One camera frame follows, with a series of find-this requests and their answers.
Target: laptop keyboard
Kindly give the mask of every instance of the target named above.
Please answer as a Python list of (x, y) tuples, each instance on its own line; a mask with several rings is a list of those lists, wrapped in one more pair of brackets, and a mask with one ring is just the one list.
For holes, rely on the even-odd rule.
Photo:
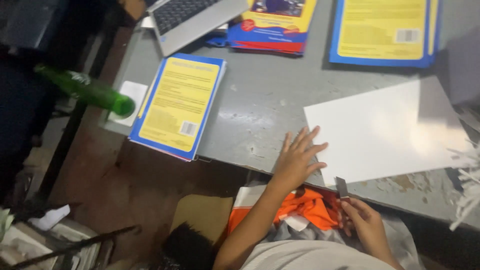
[(221, 0), (170, 0), (152, 12), (158, 32), (164, 35)]

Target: gray table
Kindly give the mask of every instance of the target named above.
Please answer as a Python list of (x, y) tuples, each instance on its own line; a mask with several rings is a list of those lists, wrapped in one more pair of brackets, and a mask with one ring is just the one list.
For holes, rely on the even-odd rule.
[[(271, 173), (285, 132), (306, 125), (304, 106), (418, 78), (416, 69), (330, 65), (326, 52), (332, 8), (332, 0), (318, 1), (303, 58), (238, 53), (226, 48), (200, 47), (190, 51), (228, 62), (198, 155)], [(448, 40), (479, 26), (478, 14), (480, 1), (446, 0), (441, 48)], [(154, 33), (137, 28), (114, 87), (118, 89), (125, 80), (150, 85), (161, 58)], [(437, 74), (444, 82), (448, 80), (446, 68), (440, 57), (433, 68), (421, 72)], [(130, 132), (128, 127), (115, 123), (102, 124), (125, 135)], [(324, 185), (319, 174), (311, 176), (308, 182)], [(445, 170), (353, 183), (348, 189), (371, 201), (445, 221), (455, 219), (455, 201), (460, 196)], [(466, 223), (480, 228), (480, 209), (473, 211)]]

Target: stack of books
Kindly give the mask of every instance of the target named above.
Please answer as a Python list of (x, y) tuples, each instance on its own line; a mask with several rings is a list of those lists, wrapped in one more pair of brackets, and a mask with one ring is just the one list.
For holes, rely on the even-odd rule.
[(441, 10), (442, 0), (338, 0), (330, 62), (428, 67)]
[(223, 59), (177, 53), (163, 59), (129, 139), (183, 161), (195, 158)]
[(303, 55), (316, 0), (248, 0), (228, 29), (232, 48)]

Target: green glass bottle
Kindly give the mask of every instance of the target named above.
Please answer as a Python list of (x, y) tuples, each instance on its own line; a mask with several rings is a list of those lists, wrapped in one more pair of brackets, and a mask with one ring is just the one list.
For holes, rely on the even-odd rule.
[(35, 72), (56, 84), (72, 98), (87, 104), (111, 110), (124, 117), (130, 116), (135, 110), (135, 102), (130, 97), (118, 93), (86, 74), (61, 71), (43, 64), (38, 64)]

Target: laptop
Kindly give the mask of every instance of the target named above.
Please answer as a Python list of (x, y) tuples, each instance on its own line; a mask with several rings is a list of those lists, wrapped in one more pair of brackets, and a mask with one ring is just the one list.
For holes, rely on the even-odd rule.
[(169, 56), (248, 8), (247, 0), (158, 0), (147, 11), (163, 56)]

